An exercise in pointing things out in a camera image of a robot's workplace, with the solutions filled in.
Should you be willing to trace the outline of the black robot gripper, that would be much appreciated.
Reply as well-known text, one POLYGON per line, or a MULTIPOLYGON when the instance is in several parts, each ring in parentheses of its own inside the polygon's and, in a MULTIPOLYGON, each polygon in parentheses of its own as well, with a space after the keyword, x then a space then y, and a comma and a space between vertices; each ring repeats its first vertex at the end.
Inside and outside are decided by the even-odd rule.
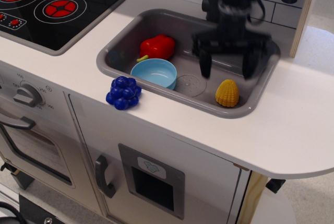
POLYGON ((201 75, 210 78, 213 54, 244 54, 242 73, 245 79, 259 74, 260 58, 271 36, 249 31, 249 9, 218 9, 208 11, 206 19, 216 27, 192 36, 192 53, 199 57, 201 75))

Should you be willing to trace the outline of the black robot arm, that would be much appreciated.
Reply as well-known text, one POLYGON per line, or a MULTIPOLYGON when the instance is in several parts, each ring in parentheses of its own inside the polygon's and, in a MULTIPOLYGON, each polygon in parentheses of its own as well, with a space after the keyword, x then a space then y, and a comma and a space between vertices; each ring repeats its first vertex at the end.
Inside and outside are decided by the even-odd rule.
POLYGON ((216 23, 213 29, 192 36, 192 53, 199 59, 203 77, 210 77, 213 55, 241 55, 244 79, 262 72, 271 36, 246 29, 252 2, 262 5, 261 0, 202 0, 206 19, 216 23))

